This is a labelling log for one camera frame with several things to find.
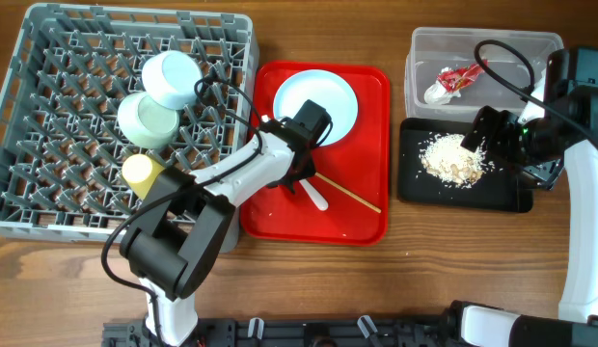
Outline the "white plastic fork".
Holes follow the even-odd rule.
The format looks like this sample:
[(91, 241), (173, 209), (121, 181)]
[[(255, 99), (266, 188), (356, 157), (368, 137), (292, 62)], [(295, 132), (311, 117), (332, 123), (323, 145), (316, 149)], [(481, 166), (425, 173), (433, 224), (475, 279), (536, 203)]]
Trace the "white plastic fork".
[(299, 183), (318, 210), (326, 211), (329, 208), (328, 201), (324, 199), (324, 197), (310, 184), (307, 179), (302, 179), (299, 181)]

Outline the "wooden chopstick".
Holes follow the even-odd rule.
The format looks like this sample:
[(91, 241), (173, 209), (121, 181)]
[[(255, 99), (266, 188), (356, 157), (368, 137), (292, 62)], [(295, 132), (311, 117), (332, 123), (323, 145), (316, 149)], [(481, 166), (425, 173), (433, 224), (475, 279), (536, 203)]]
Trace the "wooden chopstick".
[(377, 207), (374, 204), (368, 202), (367, 200), (361, 198), (360, 196), (354, 194), (350, 190), (342, 187), (341, 185), (337, 184), (337, 182), (335, 182), (332, 179), (326, 177), (322, 173), (315, 173), (315, 176), (318, 177), (318, 178), (320, 178), (324, 182), (328, 183), (329, 185), (333, 186), (334, 188), (338, 189), (339, 191), (345, 193), (348, 197), (350, 197), (353, 200), (361, 203), (362, 205), (366, 206), (367, 208), (371, 209), (372, 211), (374, 211), (374, 212), (376, 212), (378, 214), (382, 213), (382, 210), (379, 207)]

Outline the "rice and peanut leftovers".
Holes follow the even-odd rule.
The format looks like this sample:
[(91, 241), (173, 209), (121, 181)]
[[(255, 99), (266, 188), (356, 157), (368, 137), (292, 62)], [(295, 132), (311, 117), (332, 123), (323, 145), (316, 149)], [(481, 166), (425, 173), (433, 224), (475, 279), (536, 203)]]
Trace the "rice and peanut leftovers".
[(429, 133), (419, 142), (422, 170), (438, 178), (446, 188), (470, 189), (496, 169), (481, 147), (475, 151), (461, 146), (462, 134)]

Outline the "red snack wrapper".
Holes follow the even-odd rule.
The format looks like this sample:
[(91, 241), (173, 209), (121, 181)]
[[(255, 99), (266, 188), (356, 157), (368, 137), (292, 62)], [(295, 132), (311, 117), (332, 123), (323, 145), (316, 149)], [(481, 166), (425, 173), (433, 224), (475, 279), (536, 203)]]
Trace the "red snack wrapper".
[(456, 69), (447, 67), (438, 74), (436, 81), (448, 93), (455, 93), (471, 86), (483, 72), (484, 69), (478, 63)]

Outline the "light blue plate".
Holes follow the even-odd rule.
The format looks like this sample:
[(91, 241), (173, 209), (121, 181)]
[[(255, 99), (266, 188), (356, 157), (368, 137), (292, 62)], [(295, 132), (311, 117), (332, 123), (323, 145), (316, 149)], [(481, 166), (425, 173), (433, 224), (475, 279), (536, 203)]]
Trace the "light blue plate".
[(323, 147), (340, 141), (353, 128), (358, 117), (357, 96), (337, 74), (322, 69), (293, 74), (276, 91), (273, 115), (277, 120), (293, 118), (307, 100), (324, 108), (332, 118), (333, 129), (328, 136), (321, 136)]

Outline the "light blue bowl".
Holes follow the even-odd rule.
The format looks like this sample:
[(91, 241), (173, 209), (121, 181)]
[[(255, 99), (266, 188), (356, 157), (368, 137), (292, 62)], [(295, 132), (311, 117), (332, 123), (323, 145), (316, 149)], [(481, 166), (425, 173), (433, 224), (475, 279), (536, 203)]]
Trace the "light blue bowl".
[(181, 110), (196, 103), (196, 83), (203, 78), (198, 64), (187, 54), (170, 50), (148, 59), (142, 68), (145, 91), (163, 107)]

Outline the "light green bowl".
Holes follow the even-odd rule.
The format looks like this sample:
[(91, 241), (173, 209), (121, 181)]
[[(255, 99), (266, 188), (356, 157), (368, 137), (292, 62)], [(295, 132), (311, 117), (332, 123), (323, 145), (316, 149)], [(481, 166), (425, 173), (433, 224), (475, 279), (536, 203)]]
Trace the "light green bowl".
[(148, 93), (139, 92), (122, 100), (117, 122), (120, 131), (135, 146), (161, 148), (176, 137), (179, 114), (158, 104)]

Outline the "yellow plastic cup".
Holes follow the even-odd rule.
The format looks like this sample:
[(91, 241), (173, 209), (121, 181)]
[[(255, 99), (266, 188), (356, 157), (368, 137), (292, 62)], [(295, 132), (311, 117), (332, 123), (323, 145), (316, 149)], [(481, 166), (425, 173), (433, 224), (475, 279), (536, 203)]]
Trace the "yellow plastic cup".
[(122, 165), (122, 177), (128, 187), (141, 200), (150, 191), (155, 179), (165, 170), (154, 159), (145, 154), (129, 156)]

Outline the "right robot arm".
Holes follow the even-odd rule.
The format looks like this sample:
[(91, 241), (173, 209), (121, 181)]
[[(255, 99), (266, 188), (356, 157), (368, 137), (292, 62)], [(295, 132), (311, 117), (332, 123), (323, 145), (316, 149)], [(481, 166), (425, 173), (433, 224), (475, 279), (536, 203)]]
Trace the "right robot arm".
[(550, 54), (544, 96), (520, 89), (483, 61), (486, 74), (542, 108), (520, 123), (513, 114), (481, 108), (462, 147), (484, 145), (522, 170), (557, 160), (567, 172), (570, 238), (565, 286), (555, 319), (467, 302), (445, 311), (442, 337), (468, 346), (598, 346), (598, 48), (577, 46)]

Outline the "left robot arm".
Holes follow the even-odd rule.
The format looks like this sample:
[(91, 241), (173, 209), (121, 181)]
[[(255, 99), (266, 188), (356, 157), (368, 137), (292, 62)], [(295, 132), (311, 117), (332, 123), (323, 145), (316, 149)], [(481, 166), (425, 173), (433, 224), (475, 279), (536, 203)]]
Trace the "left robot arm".
[(120, 253), (149, 296), (147, 329), (160, 346), (179, 346), (198, 324), (195, 292), (211, 271), (236, 209), (263, 187), (315, 174), (312, 152), (333, 128), (311, 100), (296, 115), (265, 120), (253, 139), (205, 169), (185, 173), (134, 154), (122, 175), (142, 200), (127, 224)]

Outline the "black waste tray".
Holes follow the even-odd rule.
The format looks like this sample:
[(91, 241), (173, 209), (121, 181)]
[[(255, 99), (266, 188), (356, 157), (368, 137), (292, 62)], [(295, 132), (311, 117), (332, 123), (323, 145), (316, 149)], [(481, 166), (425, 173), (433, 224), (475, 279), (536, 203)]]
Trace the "black waste tray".
[(469, 188), (455, 187), (430, 174), (420, 154), (439, 135), (466, 134), (467, 122), (409, 118), (399, 128), (397, 195), (402, 200), (456, 207), (526, 213), (533, 193), (507, 167), (487, 158), (487, 173)]

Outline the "grey dishwasher rack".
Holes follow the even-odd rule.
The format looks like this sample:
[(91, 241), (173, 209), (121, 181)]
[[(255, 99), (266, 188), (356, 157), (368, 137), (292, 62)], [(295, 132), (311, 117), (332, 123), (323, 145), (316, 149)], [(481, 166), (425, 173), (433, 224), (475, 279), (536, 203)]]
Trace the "grey dishwasher rack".
[(175, 139), (151, 156), (191, 172), (243, 146), (258, 68), (252, 19), (239, 13), (38, 3), (23, 18), (0, 93), (0, 235), (107, 239), (140, 205), (122, 179), (139, 152), (117, 122), (158, 53), (187, 54), (215, 79), (213, 105), (179, 111)]

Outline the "red plastic tray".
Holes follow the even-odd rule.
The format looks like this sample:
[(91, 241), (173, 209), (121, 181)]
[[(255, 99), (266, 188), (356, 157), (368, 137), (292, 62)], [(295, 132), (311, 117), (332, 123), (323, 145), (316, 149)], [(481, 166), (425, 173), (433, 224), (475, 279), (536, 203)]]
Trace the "red plastic tray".
[(274, 94), (295, 73), (323, 69), (343, 78), (358, 99), (358, 118), (347, 136), (313, 152), (318, 173), (382, 210), (378, 214), (320, 178), (309, 182), (329, 203), (318, 210), (296, 185), (263, 188), (240, 208), (240, 224), (254, 237), (366, 247), (378, 243), (388, 227), (390, 173), (390, 80), (376, 67), (274, 61), (257, 74), (255, 104), (272, 115)]

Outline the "clear plastic bin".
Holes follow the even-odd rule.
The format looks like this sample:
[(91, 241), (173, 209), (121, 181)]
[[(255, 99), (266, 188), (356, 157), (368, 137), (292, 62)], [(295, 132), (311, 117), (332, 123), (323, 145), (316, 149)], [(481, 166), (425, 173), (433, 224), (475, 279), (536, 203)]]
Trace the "clear plastic bin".
[(457, 69), (476, 62), (475, 46), (483, 40), (502, 41), (524, 55), (535, 78), (542, 77), (548, 56), (563, 47), (556, 33), (478, 28), (419, 27), (414, 30), (405, 68), (406, 116), (431, 120), (471, 122), (483, 106), (522, 113), (525, 103), (515, 93), (482, 73), (445, 105), (424, 100), (425, 91), (446, 67)]

